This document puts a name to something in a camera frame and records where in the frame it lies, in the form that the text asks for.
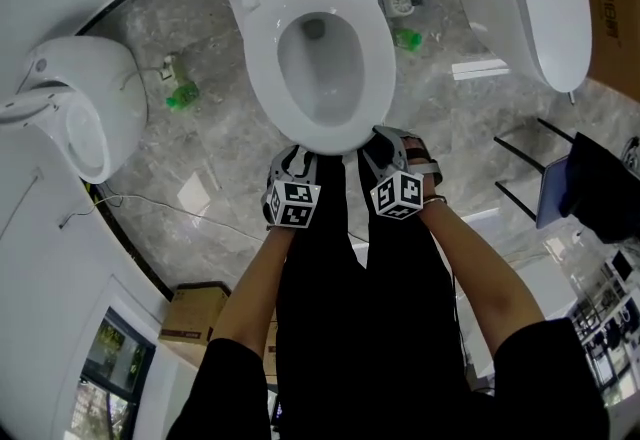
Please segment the person's right hand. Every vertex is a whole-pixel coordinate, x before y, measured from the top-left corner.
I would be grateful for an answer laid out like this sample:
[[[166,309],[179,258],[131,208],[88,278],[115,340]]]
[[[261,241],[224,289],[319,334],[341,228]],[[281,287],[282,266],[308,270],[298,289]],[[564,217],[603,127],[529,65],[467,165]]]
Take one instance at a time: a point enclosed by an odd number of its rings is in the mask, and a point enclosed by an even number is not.
[[[420,138],[413,136],[401,139],[405,150],[408,169],[414,174],[436,175],[440,173],[438,162],[433,159]]]

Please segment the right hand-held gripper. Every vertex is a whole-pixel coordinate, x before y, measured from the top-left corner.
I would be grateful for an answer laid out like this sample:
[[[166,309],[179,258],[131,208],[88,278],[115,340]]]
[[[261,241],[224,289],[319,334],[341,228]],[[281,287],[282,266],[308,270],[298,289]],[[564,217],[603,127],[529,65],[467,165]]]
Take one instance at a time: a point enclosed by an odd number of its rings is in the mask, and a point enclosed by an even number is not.
[[[438,186],[442,173],[411,173],[401,139],[414,136],[408,131],[384,125],[373,127],[373,136],[361,150],[376,185],[370,190],[375,213],[383,218],[403,220],[423,210],[424,206],[443,201],[441,195],[424,195],[424,178],[433,178]]]

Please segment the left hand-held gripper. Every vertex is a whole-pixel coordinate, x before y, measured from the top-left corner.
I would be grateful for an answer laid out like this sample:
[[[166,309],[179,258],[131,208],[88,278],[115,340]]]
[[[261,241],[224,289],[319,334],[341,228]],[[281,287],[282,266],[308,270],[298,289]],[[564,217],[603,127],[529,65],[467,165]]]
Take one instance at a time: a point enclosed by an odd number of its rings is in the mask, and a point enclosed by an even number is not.
[[[321,191],[316,182],[318,156],[306,151],[302,173],[292,174],[289,168],[299,150],[299,145],[285,148],[270,165],[267,188],[261,198],[268,228],[307,229],[311,223]]]

